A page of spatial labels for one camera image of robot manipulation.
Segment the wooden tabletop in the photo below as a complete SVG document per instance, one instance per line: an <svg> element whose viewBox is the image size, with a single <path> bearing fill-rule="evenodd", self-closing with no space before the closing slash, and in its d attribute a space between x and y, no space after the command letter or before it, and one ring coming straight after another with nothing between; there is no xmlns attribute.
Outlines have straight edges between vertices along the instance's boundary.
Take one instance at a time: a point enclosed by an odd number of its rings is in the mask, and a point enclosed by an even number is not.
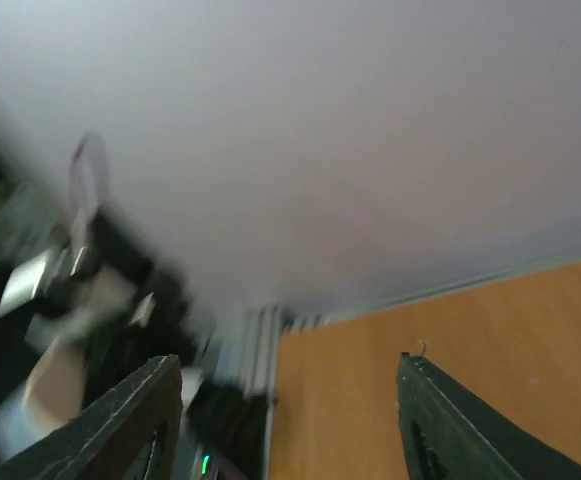
<svg viewBox="0 0 581 480"><path fill-rule="evenodd" d="M407 480L396 373L420 353L581 463L581 264L282 338L271 480Z"/></svg>

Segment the gray wall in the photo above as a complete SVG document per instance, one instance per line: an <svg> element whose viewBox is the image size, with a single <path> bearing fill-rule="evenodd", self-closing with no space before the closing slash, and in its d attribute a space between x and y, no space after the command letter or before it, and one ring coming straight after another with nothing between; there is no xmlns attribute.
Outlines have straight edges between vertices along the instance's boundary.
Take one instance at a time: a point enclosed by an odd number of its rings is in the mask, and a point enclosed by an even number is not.
<svg viewBox="0 0 581 480"><path fill-rule="evenodd" d="M0 0L0 105L219 311L343 308L581 245L581 1Z"/></svg>

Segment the white wall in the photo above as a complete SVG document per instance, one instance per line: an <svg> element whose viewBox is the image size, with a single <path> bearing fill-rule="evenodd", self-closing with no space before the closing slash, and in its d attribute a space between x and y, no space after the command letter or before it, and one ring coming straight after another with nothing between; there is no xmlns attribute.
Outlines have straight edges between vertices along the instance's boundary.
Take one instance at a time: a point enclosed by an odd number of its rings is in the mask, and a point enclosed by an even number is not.
<svg viewBox="0 0 581 480"><path fill-rule="evenodd" d="M581 1L0 0L0 102L218 310L350 307L581 244Z"/></svg>

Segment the green light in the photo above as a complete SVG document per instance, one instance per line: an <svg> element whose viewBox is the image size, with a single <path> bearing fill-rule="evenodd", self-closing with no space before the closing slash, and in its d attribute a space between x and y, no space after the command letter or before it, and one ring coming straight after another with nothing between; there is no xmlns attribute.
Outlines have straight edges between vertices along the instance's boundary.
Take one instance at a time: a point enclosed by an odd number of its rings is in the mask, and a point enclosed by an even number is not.
<svg viewBox="0 0 581 480"><path fill-rule="evenodd" d="M201 475L205 475L208 472L208 462L210 461L210 455L206 455L203 459L203 467L201 467Z"/></svg>

